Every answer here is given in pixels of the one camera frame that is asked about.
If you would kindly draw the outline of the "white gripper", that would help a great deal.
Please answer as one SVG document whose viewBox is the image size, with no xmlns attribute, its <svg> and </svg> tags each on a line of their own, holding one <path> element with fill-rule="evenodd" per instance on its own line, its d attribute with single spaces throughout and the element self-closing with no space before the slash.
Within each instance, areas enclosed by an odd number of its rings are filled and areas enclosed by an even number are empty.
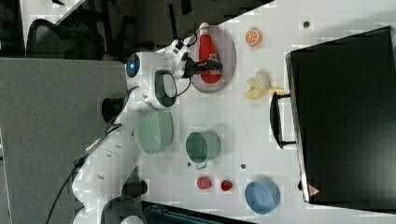
<svg viewBox="0 0 396 224">
<path fill-rule="evenodd" d="M 180 39 L 175 39 L 170 46 L 157 50 L 157 53 L 171 65 L 171 74 L 174 78 L 189 78 L 201 74 L 213 75 L 215 70 L 223 68 L 220 62 L 213 60 L 195 62 L 190 57 L 190 47 Z"/>
</svg>

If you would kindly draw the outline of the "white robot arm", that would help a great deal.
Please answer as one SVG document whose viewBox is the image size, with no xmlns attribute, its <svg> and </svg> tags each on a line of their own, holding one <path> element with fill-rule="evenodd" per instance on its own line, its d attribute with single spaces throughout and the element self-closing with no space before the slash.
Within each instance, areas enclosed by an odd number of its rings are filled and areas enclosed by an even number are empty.
<svg viewBox="0 0 396 224">
<path fill-rule="evenodd" d="M 196 62 L 189 54 L 190 46 L 176 39 L 162 52 L 136 52 L 128 58 L 125 74 L 130 88 L 124 106 L 113 127 L 77 161 L 72 190 L 83 207 L 72 224 L 145 224 L 142 208 L 122 193 L 140 156 L 134 126 L 145 112 L 176 103 L 178 79 L 222 68 L 215 56 Z"/>
</svg>

